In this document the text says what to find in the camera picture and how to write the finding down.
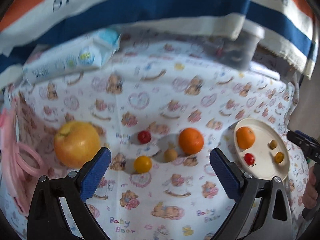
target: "pink toy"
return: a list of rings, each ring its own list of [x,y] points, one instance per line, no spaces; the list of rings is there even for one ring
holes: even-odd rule
[[[10,196],[14,199],[19,212],[27,216],[31,199],[27,197],[24,187],[26,173],[39,178],[42,175],[47,175],[48,168],[36,151],[24,143],[17,142],[16,109],[17,100],[13,100],[11,110],[8,112],[4,109],[0,115],[1,167]],[[28,152],[37,161],[40,168],[35,169],[28,165],[20,156],[20,149]]]

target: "small round fruit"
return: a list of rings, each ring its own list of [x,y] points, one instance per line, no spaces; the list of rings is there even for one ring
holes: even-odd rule
[[[169,162],[173,162],[174,160],[176,160],[178,158],[178,153],[176,150],[174,149],[167,149],[165,152],[164,152],[164,161],[166,163],[169,163]]]
[[[134,161],[133,167],[139,174],[146,173],[150,171],[152,167],[152,161],[147,156],[140,156]]]
[[[251,153],[246,153],[243,158],[244,158],[244,161],[245,161],[249,166],[254,165],[255,159],[254,159],[254,156],[253,156]]]
[[[275,158],[275,163],[279,164],[283,161],[284,154],[282,152],[278,152],[274,158]]]
[[[246,126],[240,127],[236,132],[238,146],[243,149],[249,149],[256,139],[254,132]]]
[[[146,144],[151,141],[151,134],[148,131],[141,131],[138,133],[138,140],[142,144]]]
[[[203,145],[203,136],[197,129],[186,128],[179,135],[179,146],[186,155],[200,152]]]
[[[276,149],[277,146],[278,146],[278,143],[277,143],[276,140],[272,140],[272,141],[269,143],[269,148],[270,148],[271,150]]]

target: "striped towel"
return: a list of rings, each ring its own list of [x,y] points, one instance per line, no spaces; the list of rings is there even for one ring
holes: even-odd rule
[[[319,22],[305,0],[251,0],[247,18],[265,27],[262,47],[311,78],[318,56]]]
[[[304,0],[296,1],[15,0],[0,22],[0,72],[24,64],[37,44],[56,45],[101,27],[130,24],[236,39],[247,16],[269,29],[263,47],[310,77],[318,48],[316,20]]]

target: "apple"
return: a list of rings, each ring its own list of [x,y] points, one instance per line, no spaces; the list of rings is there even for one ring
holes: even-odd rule
[[[96,129],[88,122],[67,122],[54,137],[57,158],[70,168],[81,168],[100,149],[100,138]]]

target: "white plate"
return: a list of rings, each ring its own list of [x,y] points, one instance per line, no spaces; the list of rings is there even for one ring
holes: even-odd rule
[[[236,131],[243,126],[250,127],[256,137],[252,147],[246,150],[239,148],[236,138]],[[290,166],[287,148],[280,136],[269,125],[257,119],[246,118],[237,123],[233,136],[237,155],[244,170],[258,179],[271,180],[274,176],[278,176],[282,180],[287,178]],[[268,147],[268,144],[272,140],[276,140],[278,144],[274,150],[271,150]],[[279,164],[276,164],[273,160],[273,157],[277,152],[282,152],[284,154],[284,160]],[[253,154],[256,165],[247,165],[244,160],[244,155],[246,153]]]

